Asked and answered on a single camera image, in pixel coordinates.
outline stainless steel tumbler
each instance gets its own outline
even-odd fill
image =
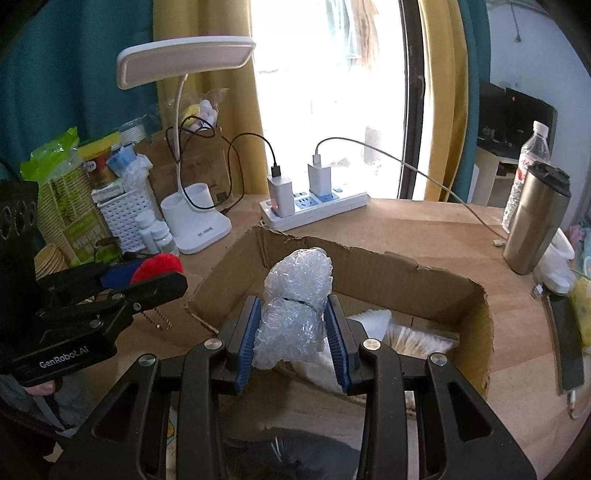
[[[570,201],[570,177],[536,161],[530,167],[503,257],[515,273],[533,272],[552,241]]]

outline pom pom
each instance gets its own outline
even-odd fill
[[[183,273],[183,264],[173,254],[157,254],[145,260],[131,277],[131,284],[149,280],[168,272]]]

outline power strip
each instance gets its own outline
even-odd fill
[[[285,232],[298,226],[322,220],[339,213],[367,205],[368,194],[352,185],[333,187],[330,194],[319,197],[312,192],[294,193],[295,214],[279,217],[271,208],[271,201],[260,203],[262,221],[267,227]]]

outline yellow package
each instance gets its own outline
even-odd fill
[[[591,281],[579,278],[569,293],[569,299],[579,324],[582,347],[591,355]]]

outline paper cup stack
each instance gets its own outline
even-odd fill
[[[35,276],[38,280],[67,268],[66,259],[57,245],[49,244],[35,256]]]

